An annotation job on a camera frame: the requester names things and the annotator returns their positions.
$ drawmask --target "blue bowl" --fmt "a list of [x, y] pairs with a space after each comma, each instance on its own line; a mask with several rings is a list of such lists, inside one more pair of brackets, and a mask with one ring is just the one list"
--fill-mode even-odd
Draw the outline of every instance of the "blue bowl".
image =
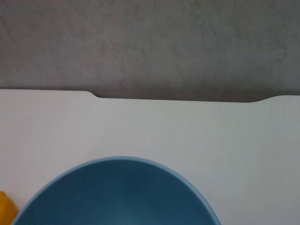
[[202, 195], [167, 167], [134, 157], [85, 163], [40, 190], [12, 225], [220, 225]]

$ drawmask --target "yellow object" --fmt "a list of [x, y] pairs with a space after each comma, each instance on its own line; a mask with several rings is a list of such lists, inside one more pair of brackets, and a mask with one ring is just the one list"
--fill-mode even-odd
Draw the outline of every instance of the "yellow object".
[[10, 225], [16, 214], [13, 201], [3, 191], [0, 191], [0, 225]]

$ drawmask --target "gray wall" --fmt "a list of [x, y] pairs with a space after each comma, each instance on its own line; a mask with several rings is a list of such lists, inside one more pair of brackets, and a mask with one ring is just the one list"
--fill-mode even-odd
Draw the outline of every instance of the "gray wall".
[[299, 71], [299, 0], [0, 0], [0, 88], [256, 101]]

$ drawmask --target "white tabletop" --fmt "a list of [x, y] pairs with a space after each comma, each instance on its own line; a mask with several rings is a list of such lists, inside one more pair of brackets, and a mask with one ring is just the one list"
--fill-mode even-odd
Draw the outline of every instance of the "white tabletop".
[[0, 189], [22, 207], [80, 163], [135, 156], [187, 178], [223, 225], [298, 225], [300, 97], [255, 103], [0, 90]]

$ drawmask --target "white table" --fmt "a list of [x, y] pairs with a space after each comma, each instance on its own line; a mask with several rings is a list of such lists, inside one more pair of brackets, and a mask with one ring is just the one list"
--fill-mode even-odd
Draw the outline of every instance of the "white table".
[[300, 223], [300, 97], [255, 103], [0, 90], [0, 189], [22, 207], [83, 162], [127, 155], [187, 178], [223, 225]]

